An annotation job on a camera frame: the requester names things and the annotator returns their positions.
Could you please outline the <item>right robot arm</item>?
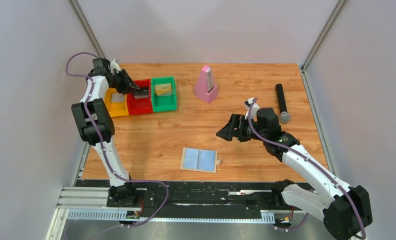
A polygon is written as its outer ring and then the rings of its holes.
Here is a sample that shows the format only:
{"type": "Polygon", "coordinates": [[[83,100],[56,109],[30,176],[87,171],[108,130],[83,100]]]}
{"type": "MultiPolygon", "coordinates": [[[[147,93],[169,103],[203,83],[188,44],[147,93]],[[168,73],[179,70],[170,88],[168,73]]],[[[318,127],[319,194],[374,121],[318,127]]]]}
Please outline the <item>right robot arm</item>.
{"type": "Polygon", "coordinates": [[[232,114],[216,136],[240,142],[261,140],[266,151],[294,169],[313,188],[305,190],[291,180],[277,181],[272,187],[272,204],[278,209],[298,207],[323,222],[336,240],[366,238],[365,228],[373,223],[370,196],[358,185],[351,186],[316,161],[290,133],[283,131],[271,107],[260,108],[256,116],[232,114]]]}

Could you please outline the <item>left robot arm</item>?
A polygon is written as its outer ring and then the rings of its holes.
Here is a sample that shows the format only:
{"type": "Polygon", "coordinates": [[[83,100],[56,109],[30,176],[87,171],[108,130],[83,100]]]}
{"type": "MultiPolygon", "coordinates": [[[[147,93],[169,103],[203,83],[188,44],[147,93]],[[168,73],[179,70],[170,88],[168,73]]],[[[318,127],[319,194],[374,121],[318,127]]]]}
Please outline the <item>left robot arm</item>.
{"type": "Polygon", "coordinates": [[[108,89],[126,95],[140,90],[125,69],[115,61],[95,58],[92,70],[85,76],[87,88],[71,111],[81,139],[98,153],[109,176],[110,202],[127,207],[135,206],[139,193],[132,184],[129,172],[122,165],[114,144],[115,125],[105,104],[108,89]]]}

